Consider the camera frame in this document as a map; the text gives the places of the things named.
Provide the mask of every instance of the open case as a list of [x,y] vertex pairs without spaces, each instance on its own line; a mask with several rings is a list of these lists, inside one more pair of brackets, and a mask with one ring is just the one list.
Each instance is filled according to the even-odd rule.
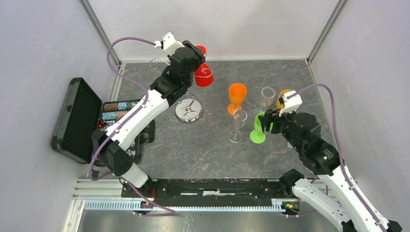
[[[51,139],[51,148],[77,163],[89,164],[92,158],[91,134],[96,128],[104,130],[121,119],[139,100],[105,102],[95,94],[81,77],[71,80]],[[154,141],[155,121],[133,140],[127,153],[138,163],[142,144]]]

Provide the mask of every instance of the green cup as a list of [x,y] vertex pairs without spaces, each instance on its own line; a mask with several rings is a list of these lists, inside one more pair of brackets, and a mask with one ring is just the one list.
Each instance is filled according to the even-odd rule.
[[273,123],[270,124],[268,132],[263,133],[261,127],[261,121],[259,120],[259,115],[265,115],[265,112],[260,112],[256,115],[255,122],[253,123],[254,130],[250,133],[250,139],[256,144],[261,144],[266,139],[266,134],[269,133],[273,128]]

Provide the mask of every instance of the blue object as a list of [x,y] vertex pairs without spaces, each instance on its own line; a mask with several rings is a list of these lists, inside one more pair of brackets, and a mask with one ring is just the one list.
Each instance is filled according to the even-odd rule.
[[118,109],[119,110],[127,110],[127,103],[126,102],[118,103]]
[[101,114],[102,120],[115,120],[116,119],[115,112],[105,112]]

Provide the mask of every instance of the cable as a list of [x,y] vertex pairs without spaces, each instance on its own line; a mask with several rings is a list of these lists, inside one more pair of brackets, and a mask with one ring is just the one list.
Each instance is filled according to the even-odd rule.
[[346,182],[349,184],[349,187],[351,188],[351,190],[354,192],[354,194],[357,196],[357,198],[360,200],[360,202],[365,206],[365,208],[367,209],[367,211],[372,215],[373,219],[376,221],[376,224],[379,225],[380,229],[383,232],[387,232],[387,230],[384,228],[384,226],[380,223],[379,218],[376,216],[376,214],[373,212],[373,210],[370,208],[370,206],[366,203],[366,201],[363,199],[363,197],[360,195],[360,193],[356,190],[356,188],[353,188],[353,183],[351,182],[350,178],[347,176],[346,170],[345,170],[345,165],[344,165],[344,159],[343,159],[343,155],[342,155],[342,149],[340,146],[340,141],[339,141],[339,137],[337,135],[337,131],[336,131],[336,111],[335,111],[335,100],[333,97],[333,93],[330,90],[329,86],[322,84],[322,83],[315,83],[309,86],[304,87],[303,89],[300,89],[298,91],[296,91],[294,94],[290,95],[287,97],[287,99],[292,98],[310,88],[316,87],[316,86],[322,86],[324,87],[327,92],[329,92],[330,95],[330,104],[332,105],[332,124],[333,124],[333,134],[335,135],[335,140],[336,140],[336,145],[339,151],[339,160],[340,160],[340,166],[342,169],[342,173],[343,176],[346,179]]
[[[106,55],[106,59],[107,59],[108,66],[110,67],[110,69],[111,69],[116,75],[118,75],[119,77],[121,77],[121,78],[123,78],[123,79],[125,79],[125,80],[127,80],[127,81],[130,81],[130,82],[132,82],[132,83],[134,83],[134,84],[136,84],[136,85],[138,85],[139,87],[142,88],[142,90],[144,91],[144,94],[145,94],[145,99],[144,99],[144,101],[142,102],[142,105],[145,105],[146,102],[148,101],[148,91],[147,91],[147,89],[146,89],[142,84],[140,84],[140,83],[138,83],[138,82],[136,82],[136,81],[134,81],[134,80],[131,80],[131,79],[129,79],[129,78],[123,76],[122,74],[120,74],[120,73],[113,67],[113,65],[111,64],[111,61],[110,61],[110,53],[111,53],[111,50],[113,49],[114,45],[116,45],[117,43],[119,43],[119,42],[121,42],[121,41],[124,41],[124,40],[137,40],[137,41],[145,42],[145,43],[150,44],[150,45],[155,45],[155,43],[150,42],[150,41],[148,41],[148,40],[136,38],[136,37],[124,37],[124,38],[120,38],[120,39],[114,41],[114,42],[108,47],[108,51],[107,51],[107,55]],[[117,129],[120,130],[132,117],[134,117],[134,115],[136,115],[136,114],[142,109],[142,105],[139,106],[139,107],[138,107],[130,116],[128,116],[120,125],[118,125]],[[107,176],[107,175],[109,175],[109,174],[112,173],[112,172],[106,172],[106,173],[104,173],[104,174],[98,176],[97,178],[94,178],[94,177],[92,177],[92,167],[94,166],[95,160],[97,159],[98,155],[100,154],[102,148],[107,144],[107,142],[108,142],[115,134],[116,134],[115,131],[112,132],[112,133],[101,143],[101,145],[97,148],[97,151],[94,153],[94,155],[93,155],[93,157],[92,157],[92,159],[91,159],[91,163],[90,163],[90,166],[89,166],[89,168],[88,168],[88,176],[89,176],[89,178],[90,178],[91,180],[93,180],[93,181],[100,180],[100,179],[104,178],[105,176]],[[142,197],[145,201],[151,203],[152,205],[154,205],[154,206],[156,206],[156,207],[158,207],[158,208],[161,208],[161,209],[170,211],[170,213],[165,213],[165,214],[153,214],[153,215],[150,215],[150,214],[142,215],[142,214],[140,214],[140,216],[144,216],[144,217],[159,217],[159,216],[170,216],[170,215],[174,215],[174,214],[176,213],[175,210],[168,209],[168,208],[166,208],[166,207],[163,207],[163,206],[161,206],[161,205],[158,205],[158,204],[156,204],[156,203],[150,201],[150,200],[147,199],[144,195],[142,195],[142,194],[138,191],[138,189],[137,189],[131,182],[129,182],[129,181],[127,181],[127,182],[128,182],[128,185],[130,185],[130,187],[131,187],[140,197]]]
[[[314,178],[310,183],[311,184],[313,184],[313,182],[315,182],[315,181],[317,181],[319,178]],[[329,194],[329,187],[326,185],[326,196]],[[300,218],[300,217],[305,217],[305,216],[308,216],[308,215],[311,215],[311,214],[313,214],[313,213],[315,213],[316,212],[316,209],[314,209],[314,210],[312,210],[312,211],[310,211],[310,212],[307,212],[307,213],[303,213],[303,214],[298,214],[298,215],[287,215],[287,214],[282,214],[282,215],[285,215],[287,218]]]
[[302,156],[305,157],[305,158],[306,158],[306,155],[305,155],[305,146],[306,146],[307,143],[308,143],[307,140],[303,140],[302,146],[301,146],[301,148],[300,148],[301,153],[302,153]]
[[142,199],[144,199],[145,201],[149,202],[149,203],[152,204],[153,206],[156,206],[156,207],[161,208],[161,209],[163,209],[163,210],[170,211],[169,213],[164,213],[164,214],[139,214],[139,216],[141,216],[141,217],[161,217],[161,216],[171,216],[171,215],[175,215],[175,214],[176,214],[175,210],[172,210],[172,209],[166,208],[166,207],[164,207],[164,206],[161,206],[161,205],[159,205],[159,204],[157,204],[157,203],[155,203],[155,202],[149,200],[148,198],[146,198],[146,197],[145,197],[144,195],[142,195],[142,194],[140,193],[140,191],[138,191],[138,189],[137,189],[131,182],[129,182],[129,181],[128,181],[128,185],[129,185]]
[[[117,43],[119,43],[119,42],[121,42],[121,41],[124,41],[124,40],[137,40],[137,41],[145,42],[145,43],[150,44],[150,45],[155,45],[155,43],[150,42],[150,41],[148,41],[148,40],[136,38],[136,37],[124,37],[124,38],[120,38],[120,39],[114,41],[114,42],[108,47],[108,51],[107,51],[107,54],[106,54],[106,59],[107,59],[108,66],[110,67],[110,69],[111,69],[115,74],[117,74],[117,75],[118,75],[119,77],[121,77],[122,79],[125,79],[125,80],[127,80],[127,81],[129,81],[129,82],[131,82],[131,83],[134,83],[134,84],[136,84],[136,85],[138,85],[139,87],[142,88],[142,90],[144,91],[144,94],[145,94],[145,99],[144,99],[144,101],[142,102],[142,105],[145,105],[146,102],[148,101],[148,91],[147,91],[147,89],[146,89],[142,84],[140,84],[140,83],[138,83],[138,82],[136,82],[136,81],[134,81],[134,80],[131,80],[131,79],[125,77],[124,75],[120,74],[120,73],[113,67],[113,65],[111,64],[111,60],[110,60],[111,50],[113,49],[114,45],[116,45]],[[142,105],[140,105],[129,117],[127,117],[120,125],[118,125],[117,129],[120,130],[120,129],[125,125],[125,123],[127,123],[132,117],[134,117],[134,115],[136,115],[136,114],[142,109]],[[113,132],[101,143],[101,145],[97,148],[97,151],[94,153],[94,155],[93,155],[93,157],[92,157],[92,159],[91,159],[90,166],[88,167],[88,176],[89,176],[89,178],[90,178],[91,180],[93,180],[93,181],[100,180],[100,179],[102,179],[102,178],[104,178],[104,177],[106,177],[107,175],[109,175],[109,174],[112,173],[112,172],[106,172],[106,173],[104,173],[104,174],[102,174],[102,175],[100,175],[100,176],[98,176],[98,177],[96,177],[96,178],[92,177],[92,167],[94,166],[94,163],[95,163],[95,161],[97,160],[97,157],[99,156],[99,154],[100,154],[102,148],[103,148],[103,147],[107,144],[107,142],[115,135],[115,133],[116,133],[116,132],[113,131]]]

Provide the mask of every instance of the glass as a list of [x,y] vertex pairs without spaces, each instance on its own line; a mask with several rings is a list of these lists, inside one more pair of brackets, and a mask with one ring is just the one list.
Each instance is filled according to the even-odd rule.
[[253,111],[254,114],[264,112],[275,101],[275,90],[271,87],[265,87],[262,89],[258,97],[259,107]]
[[260,112],[256,115],[255,122],[253,123],[254,130],[250,133],[250,140],[256,144],[263,143],[266,139],[266,134],[268,134],[273,128],[273,123],[271,123],[268,132],[264,132],[262,130],[261,121],[259,120],[258,116],[264,115],[265,112]]
[[231,85],[228,89],[229,101],[228,112],[234,115],[235,110],[241,110],[241,104],[244,102],[248,89],[244,84],[235,83]]
[[239,131],[245,125],[248,114],[244,110],[236,110],[233,119],[233,131],[229,133],[229,140],[232,143],[239,143],[242,139],[242,133]]

